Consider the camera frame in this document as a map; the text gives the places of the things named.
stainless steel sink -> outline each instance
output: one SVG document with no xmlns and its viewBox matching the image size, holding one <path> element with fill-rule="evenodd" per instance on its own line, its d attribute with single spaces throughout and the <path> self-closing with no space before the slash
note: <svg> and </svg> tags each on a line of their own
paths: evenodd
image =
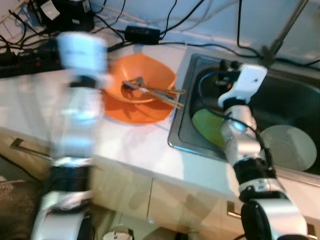
<svg viewBox="0 0 320 240">
<path fill-rule="evenodd" d="M 209 157 L 208 161 L 226 161 L 224 151 L 207 141 L 195 129 L 192 117 L 202 109 L 197 87 L 208 72 L 219 69 L 221 59 L 193 54 L 183 88 L 187 94 L 179 101 L 185 104 L 177 110 L 168 143 L 174 148 Z M 202 93 L 208 105 L 218 112 L 219 89 L 216 77 L 203 81 Z M 290 125 L 306 132 L 317 147 L 315 163 L 304 172 L 276 166 L 278 176 L 320 186 L 320 80 L 269 70 L 250 106 L 258 131 L 274 125 Z"/>
</svg>

black power adapter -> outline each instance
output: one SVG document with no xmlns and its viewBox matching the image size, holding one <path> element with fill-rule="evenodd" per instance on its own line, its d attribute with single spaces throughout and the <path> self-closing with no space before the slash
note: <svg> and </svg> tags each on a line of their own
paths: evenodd
<svg viewBox="0 0 320 240">
<path fill-rule="evenodd" d="M 124 38 L 135 44 L 153 45 L 160 40 L 160 30 L 139 26 L 127 26 L 124 31 Z"/>
</svg>

green plate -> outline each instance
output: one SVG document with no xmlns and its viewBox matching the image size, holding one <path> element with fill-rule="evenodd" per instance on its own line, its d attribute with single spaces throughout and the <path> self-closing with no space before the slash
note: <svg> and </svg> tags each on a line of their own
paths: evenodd
<svg viewBox="0 0 320 240">
<path fill-rule="evenodd" d="M 225 140 L 221 134 L 223 121 L 221 117 L 212 114 L 207 109 L 197 111 L 192 117 L 193 125 L 197 131 L 210 143 L 222 150 L 225 149 Z"/>
</svg>

chopsticks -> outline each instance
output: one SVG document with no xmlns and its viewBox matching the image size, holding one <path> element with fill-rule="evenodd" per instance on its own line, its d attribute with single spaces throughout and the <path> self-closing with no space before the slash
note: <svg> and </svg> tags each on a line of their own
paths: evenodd
<svg viewBox="0 0 320 240">
<path fill-rule="evenodd" d="M 168 104 L 168 105 L 170 105 L 170 106 L 172 106 L 174 108 L 182 109 L 184 107 L 184 104 L 182 104 L 181 102 L 166 98 L 166 97 L 164 97 L 162 95 L 157 94 L 156 92 L 154 92 L 154 91 L 152 91 L 150 89 L 147 89 L 145 87 L 140 87 L 139 85 L 134 84 L 134 83 L 132 83 L 130 81 L 123 81 L 123 84 L 128 86 L 128 87 L 130 87 L 130 88 L 132 88 L 132 89 L 139 90 L 140 92 L 149 94 L 150 96 L 153 96 L 156 99 L 160 100 L 161 102 L 163 102 L 165 104 Z"/>
</svg>

white countertop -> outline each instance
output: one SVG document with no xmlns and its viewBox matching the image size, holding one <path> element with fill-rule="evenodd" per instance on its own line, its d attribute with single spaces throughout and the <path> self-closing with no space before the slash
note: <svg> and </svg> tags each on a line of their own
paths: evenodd
<svg viewBox="0 0 320 240">
<path fill-rule="evenodd" d="M 222 51 L 173 45 L 129 46 L 112 53 L 111 57 L 120 58 L 138 52 L 157 59 L 176 72 L 177 88 L 183 85 L 193 52 L 239 59 Z M 68 81 L 66 76 L 67 71 L 61 70 L 1 79 L 0 128 L 28 138 L 49 141 L 48 129 L 52 125 L 53 109 L 64 90 L 64 83 Z M 173 116 L 146 125 L 121 123 L 104 116 L 97 136 L 97 164 L 118 162 L 156 178 L 178 184 L 187 182 L 226 196 L 239 195 L 237 179 L 228 163 L 180 151 L 168 145 Z M 285 178 L 280 181 L 305 216 L 320 219 L 319 187 Z"/>
</svg>

